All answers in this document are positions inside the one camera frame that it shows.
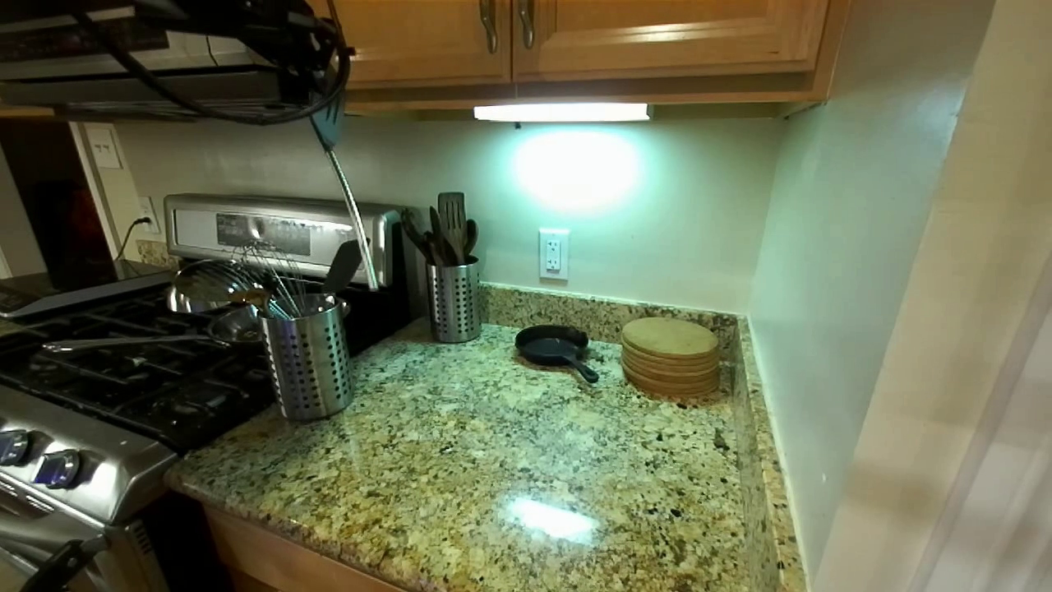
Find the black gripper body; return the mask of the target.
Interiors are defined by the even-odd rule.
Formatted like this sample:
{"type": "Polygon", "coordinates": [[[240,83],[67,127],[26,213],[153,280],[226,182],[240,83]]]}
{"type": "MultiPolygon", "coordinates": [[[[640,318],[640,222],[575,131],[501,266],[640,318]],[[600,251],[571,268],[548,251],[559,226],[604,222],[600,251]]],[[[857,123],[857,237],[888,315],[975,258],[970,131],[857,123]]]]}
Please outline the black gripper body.
{"type": "Polygon", "coordinates": [[[312,5],[309,0],[268,0],[267,60],[291,83],[291,96],[315,108],[343,102],[352,46],[337,22],[334,0],[312,5]]]}

